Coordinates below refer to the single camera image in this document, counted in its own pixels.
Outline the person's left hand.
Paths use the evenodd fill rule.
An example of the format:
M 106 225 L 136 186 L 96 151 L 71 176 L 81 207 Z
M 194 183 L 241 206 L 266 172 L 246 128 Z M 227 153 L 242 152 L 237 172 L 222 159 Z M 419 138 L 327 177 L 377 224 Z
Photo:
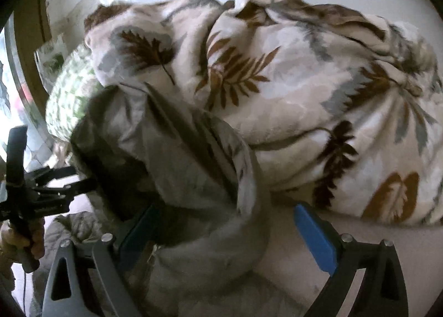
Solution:
M 32 221 L 30 238 L 19 234 L 9 222 L 1 223 L 1 258 L 6 262 L 18 262 L 18 252 L 25 247 L 31 248 L 31 253 L 36 260 L 45 254 L 44 247 L 44 219 Z

